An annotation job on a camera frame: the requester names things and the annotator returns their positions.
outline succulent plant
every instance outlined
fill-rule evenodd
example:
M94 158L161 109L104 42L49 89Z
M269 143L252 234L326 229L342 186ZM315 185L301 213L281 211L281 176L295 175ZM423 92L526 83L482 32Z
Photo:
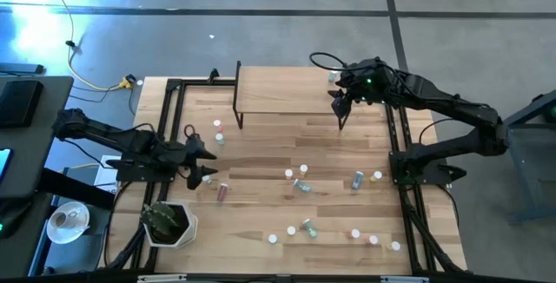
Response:
M171 235L171 228L179 227L174 220L174 210L163 202L157 201L152 206L147 204L143 204L142 206L142 223L154 228L157 232L164 235Z

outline wooden tabletop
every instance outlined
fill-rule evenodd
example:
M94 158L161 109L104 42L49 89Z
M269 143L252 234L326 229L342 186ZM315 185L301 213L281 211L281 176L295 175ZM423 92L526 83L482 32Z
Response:
M268 78L268 83L280 84L287 79L277 76ZM145 79L135 124L150 122L156 127L166 80ZM175 98L169 117L174 114ZM216 161L200 163L219 169L219 173L212 175L215 182L203 183L195 191L187 190L179 177L172 183L168 200L190 205L199 218L198 235L185 247L159 250L157 272L410 273L400 199L388 169L391 148L382 105L354 107L342 131L336 117L325 113L330 98L323 98L323 104L316 106L322 115L253 114L246 116L240 130L231 110L232 99L233 88L228 87L186 90L180 129L188 123L195 126L208 150L218 156ZM428 111L409 110L408 116L413 135L432 122ZM224 126L224 146L215 142L215 119ZM184 140L184 135L178 137L178 141ZM424 142L435 141L430 128ZM284 171L292 168L294 177L300 177L301 164L308 165L302 178L313 189L308 194L295 189L284 176ZM365 180L360 190L352 192L350 184L356 170L365 174ZM369 176L377 170L384 177L372 183ZM229 191L225 201L218 204L216 190L223 182L229 184ZM117 204L109 231L111 260L137 228L144 189L145 184L132 184ZM452 202L437 187L424 186L423 197L432 234L453 261L466 268ZM294 236L287 234L289 226L298 227L306 219L311 219L319 232L316 239L301 230ZM353 228L359 229L362 237L378 236L379 245L370 247L363 239L350 240L347 232ZM278 236L274 245L268 243L270 234ZM400 242L399 252L387 249L392 240ZM416 240L421 265L425 266L420 236ZM148 246L145 242L144 252Z
M328 73L316 67L241 66L237 111L333 115L327 91L339 87L328 82Z

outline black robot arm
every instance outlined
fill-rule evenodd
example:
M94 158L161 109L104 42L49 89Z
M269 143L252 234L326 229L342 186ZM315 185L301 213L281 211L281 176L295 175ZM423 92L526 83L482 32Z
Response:
M161 174L173 177L179 167L184 167L190 170L187 177L188 188L195 189L204 175L217 172L215 169L197 166L198 158L215 160L216 156L205 149L204 142L194 129L187 135L185 144L182 144L177 141L162 141L154 129L138 130L144 125L152 128L152 125L141 124L122 130L89 119L80 109L64 109L58 112L52 129L55 137L61 141L67 138L88 139L122 152L121 160L107 163L118 170L140 176L145 181Z
M322 66L314 61L313 57L317 55L332 57L343 67ZM393 153L391 165L394 176L400 178L396 180L398 184L449 183L465 175L465 171L438 160L468 153L488 156L506 152L506 128L496 110L486 104L466 101L457 94L450 95L422 76L393 69L379 57L350 65L326 53L314 53L310 59L321 68L341 71L336 85L344 88L345 92L342 89L328 91L334 98L332 109L339 118L349 114L352 102L369 105L380 102L394 108L430 109L475 127L469 134L455 139L431 145L414 143L406 152ZM427 181L423 175L428 170Z

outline concrete floor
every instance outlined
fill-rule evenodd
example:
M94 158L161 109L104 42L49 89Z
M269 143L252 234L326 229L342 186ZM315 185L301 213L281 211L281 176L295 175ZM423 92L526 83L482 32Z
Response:
M556 12L553 0L394 0L397 10L451 12ZM70 32L65 15L48 7L59 0L0 0L0 62L41 63L47 74L70 75L63 42ZM386 0L66 0L70 5L133 9L387 10ZM390 19L370 16L154 16L74 15L82 54L74 67L98 85L129 73L145 76L206 76L212 68L232 76L235 61L246 65L308 66L308 55L327 51L345 61L380 56L397 66ZM486 102L505 118L540 93L556 88L554 19L401 18L400 33L411 71L445 91ZM140 91L134 92L134 106ZM74 90L73 95L100 98ZM102 103L70 99L92 118L126 128L133 116L128 91ZM458 122L437 127L440 140L469 130ZM88 141L91 154L113 154ZM47 166L89 163L75 148L55 142ZM510 227L506 216L521 210L523 196L507 155L466 155L450 160L468 171L454 184L460 234L469 269L475 273L556 281L556 220Z

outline yellow cable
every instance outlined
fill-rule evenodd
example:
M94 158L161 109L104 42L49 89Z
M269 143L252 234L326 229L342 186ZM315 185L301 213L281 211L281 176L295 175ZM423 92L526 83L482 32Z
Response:
M84 165L78 165L78 166L74 166L74 167L69 167L69 169L81 169L81 168L90 168L90 167L94 167L94 166L98 166L98 164L96 162L93 163L89 163L89 164L84 164Z
M68 12L69 19L70 19L70 21L71 21L71 37L70 37L69 40L70 40L71 42L73 42L73 34L74 34L73 17L71 16L70 9L68 9L68 4L66 4L66 2L65 2L64 0L61 0L61 1L62 1L62 3L63 3L63 7L66 8L66 11ZM73 67L71 67L71 60L73 59L73 55L71 55L70 52L71 52L71 47L68 45L68 68L69 68L69 70L71 71L71 73L73 74L73 76L74 76L75 78L79 79L79 81L81 81L81 82L85 83L86 85L90 86L91 88L97 89L97 90L99 90L99 91L113 91L113 90L121 89L121 87L118 87L118 88L115 88L115 89L113 89L113 88L97 87L97 86L94 85L93 83L88 82L87 80L81 78L81 77L77 74L77 72L73 69Z

